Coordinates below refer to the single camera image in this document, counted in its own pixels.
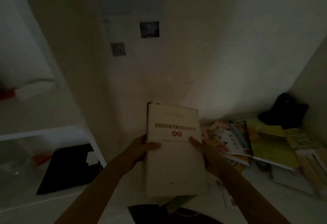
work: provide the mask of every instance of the blue pen on book cover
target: blue pen on book cover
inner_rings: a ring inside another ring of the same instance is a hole
[[[237,136],[239,137],[240,141],[243,144],[244,148],[250,148],[247,144],[247,142],[245,141],[243,135],[238,131],[237,127],[235,127],[234,123],[230,123],[229,124],[231,126],[231,128],[235,131],[235,133],[237,134]]]

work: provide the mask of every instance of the person's right thumb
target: person's right thumb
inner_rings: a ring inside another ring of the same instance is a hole
[[[199,149],[201,152],[203,152],[202,144],[199,143],[196,139],[194,139],[192,136],[190,137],[190,143],[192,146],[194,146],[196,149]]]

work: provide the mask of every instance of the person's right hand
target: person's right hand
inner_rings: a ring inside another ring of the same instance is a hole
[[[203,152],[206,160],[207,171],[211,174],[218,176],[219,168],[226,162],[223,151],[213,148],[213,146],[203,141],[203,144],[199,143],[193,137],[190,137],[190,143],[198,150]]]

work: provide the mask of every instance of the person's right arm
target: person's right arm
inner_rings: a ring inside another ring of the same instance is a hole
[[[218,151],[193,137],[190,143],[206,158],[207,170],[217,176],[249,224],[290,224]]]

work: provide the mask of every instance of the green-yellow book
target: green-yellow book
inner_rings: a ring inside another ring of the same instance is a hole
[[[281,126],[268,126],[259,120],[247,120],[253,158],[289,170],[299,167]]]

